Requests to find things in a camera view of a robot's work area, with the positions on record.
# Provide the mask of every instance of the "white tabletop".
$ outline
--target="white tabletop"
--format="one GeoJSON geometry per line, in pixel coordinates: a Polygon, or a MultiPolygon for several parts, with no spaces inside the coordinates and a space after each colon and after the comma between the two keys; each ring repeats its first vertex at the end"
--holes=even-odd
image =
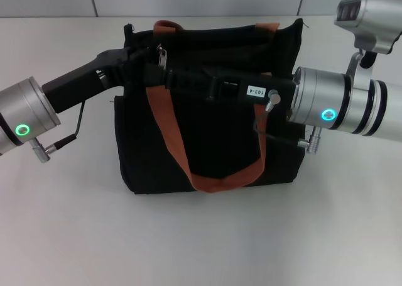
{"type": "MultiPolygon", "coordinates": [[[[44,84],[121,48],[122,27],[156,18],[0,19],[0,89],[44,84]]],[[[173,18],[216,28],[295,17],[173,18]]],[[[307,17],[296,63],[345,72],[353,36],[307,17]]],[[[402,83],[402,44],[374,78],[402,83]]],[[[292,184],[134,195],[122,181],[114,106],[122,89],[87,102],[77,141],[43,165],[29,145],[0,157],[0,285],[402,285],[402,143],[323,131],[292,184]]],[[[40,136],[75,130],[79,106],[40,136]]]]}

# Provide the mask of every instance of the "cable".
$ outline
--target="cable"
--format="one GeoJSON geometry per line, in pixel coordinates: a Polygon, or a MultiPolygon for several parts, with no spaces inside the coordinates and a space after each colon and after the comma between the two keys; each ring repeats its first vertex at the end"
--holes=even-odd
{"type": "Polygon", "coordinates": [[[82,104],[81,104],[80,114],[78,116],[78,122],[77,122],[77,129],[75,130],[75,133],[68,135],[67,137],[64,137],[62,140],[56,141],[54,144],[48,146],[46,148],[46,153],[48,155],[56,152],[57,150],[60,150],[65,145],[68,145],[73,140],[77,139],[77,135],[78,135],[78,133],[80,131],[80,127],[81,127],[81,120],[82,120],[82,115],[84,113],[84,107],[85,107],[85,101],[82,102],[82,104]]]}
{"type": "Polygon", "coordinates": [[[77,136],[80,131],[82,115],[84,113],[84,107],[85,107],[85,101],[82,102],[82,104],[81,104],[80,114],[78,116],[77,129],[75,130],[75,133],[74,133],[75,136],[77,136]]]}
{"type": "Polygon", "coordinates": [[[258,121],[262,120],[263,118],[267,118],[268,114],[269,114],[269,112],[266,111],[265,113],[260,114],[259,116],[256,116],[256,118],[254,119],[254,123],[253,123],[253,130],[255,132],[257,132],[258,134],[265,135],[265,137],[267,137],[270,140],[275,140],[275,141],[277,141],[279,143],[283,143],[285,145],[298,146],[298,141],[296,141],[296,140],[295,141],[286,140],[284,138],[273,136],[267,132],[264,132],[264,131],[261,131],[258,129],[258,121]]]}
{"type": "Polygon", "coordinates": [[[366,52],[360,61],[360,66],[364,69],[368,69],[374,65],[376,58],[377,58],[376,52],[366,52]]]}

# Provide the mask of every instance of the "green led ring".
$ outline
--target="green led ring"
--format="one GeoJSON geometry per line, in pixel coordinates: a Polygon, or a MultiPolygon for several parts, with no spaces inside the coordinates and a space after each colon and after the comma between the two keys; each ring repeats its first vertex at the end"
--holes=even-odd
{"type": "Polygon", "coordinates": [[[25,135],[28,135],[28,134],[30,133],[30,131],[31,131],[31,128],[30,128],[29,126],[27,126],[26,124],[21,124],[21,125],[17,126],[17,128],[15,128],[15,133],[16,133],[18,136],[25,136],[25,135]]]}

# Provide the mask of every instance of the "bag handle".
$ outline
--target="bag handle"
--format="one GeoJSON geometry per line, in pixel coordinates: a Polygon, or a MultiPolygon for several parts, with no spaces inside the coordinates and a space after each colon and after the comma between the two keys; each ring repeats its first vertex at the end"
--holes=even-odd
{"type": "MultiPolygon", "coordinates": [[[[279,24],[258,24],[256,27],[275,32],[279,27],[279,24]]],[[[180,31],[182,29],[183,28],[180,25],[174,22],[158,21],[154,25],[154,35],[175,33],[176,31],[180,31]]],[[[176,160],[177,164],[179,164],[179,166],[185,172],[194,189],[208,193],[237,189],[253,183],[264,172],[266,158],[266,137],[265,135],[258,135],[260,157],[248,167],[222,179],[215,179],[193,174],[188,166],[188,159],[185,153],[180,128],[178,127],[175,117],[170,91],[166,89],[164,85],[160,85],[147,87],[146,93],[153,116],[157,125],[159,126],[159,129],[161,130],[166,147],[172,157],[176,160]]],[[[261,115],[264,113],[264,111],[265,106],[254,105],[254,112],[256,116],[261,115]]],[[[258,128],[261,130],[266,129],[266,119],[260,119],[258,121],[258,128]]]]}

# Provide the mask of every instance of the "label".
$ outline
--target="label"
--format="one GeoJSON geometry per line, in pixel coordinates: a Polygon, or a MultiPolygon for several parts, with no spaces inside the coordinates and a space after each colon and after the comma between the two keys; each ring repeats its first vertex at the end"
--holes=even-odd
{"type": "Polygon", "coordinates": [[[249,86],[247,87],[248,96],[265,97],[266,88],[249,86]]]}

